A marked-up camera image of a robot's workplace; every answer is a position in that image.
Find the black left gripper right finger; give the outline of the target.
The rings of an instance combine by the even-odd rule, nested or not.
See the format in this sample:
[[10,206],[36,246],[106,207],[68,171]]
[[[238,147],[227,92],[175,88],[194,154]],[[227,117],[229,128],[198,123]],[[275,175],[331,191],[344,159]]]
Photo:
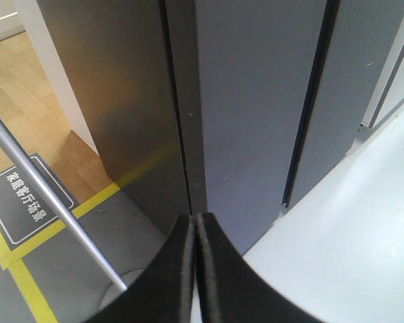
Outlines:
[[271,288],[212,213],[196,215],[196,276],[203,322],[319,322]]

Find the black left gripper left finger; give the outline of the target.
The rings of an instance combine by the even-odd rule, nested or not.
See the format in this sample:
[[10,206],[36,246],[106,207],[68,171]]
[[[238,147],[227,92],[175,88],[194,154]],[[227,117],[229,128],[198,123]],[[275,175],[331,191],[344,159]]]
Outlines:
[[88,322],[190,322],[195,224],[179,215],[164,245],[131,286]]

